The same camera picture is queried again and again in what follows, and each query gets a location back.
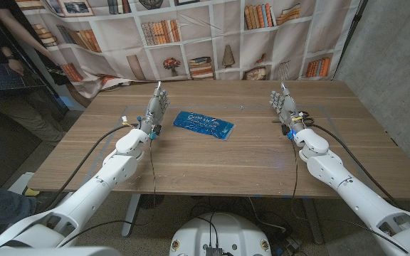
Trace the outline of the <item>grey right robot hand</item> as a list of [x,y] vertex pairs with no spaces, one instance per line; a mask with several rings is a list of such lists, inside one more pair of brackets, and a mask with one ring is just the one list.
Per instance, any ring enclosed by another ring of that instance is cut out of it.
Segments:
[[280,88],[281,92],[271,92],[269,103],[279,117],[283,135],[293,139],[299,131],[305,128],[304,117],[298,111],[295,100],[291,97],[284,82],[280,84]]

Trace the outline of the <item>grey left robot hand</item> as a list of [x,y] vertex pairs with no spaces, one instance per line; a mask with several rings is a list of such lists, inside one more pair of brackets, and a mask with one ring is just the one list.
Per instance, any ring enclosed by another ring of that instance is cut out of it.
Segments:
[[148,103],[144,117],[140,122],[140,129],[145,132],[150,139],[154,139],[161,133],[161,122],[169,106],[167,95],[166,90],[162,88],[162,82],[159,81]]

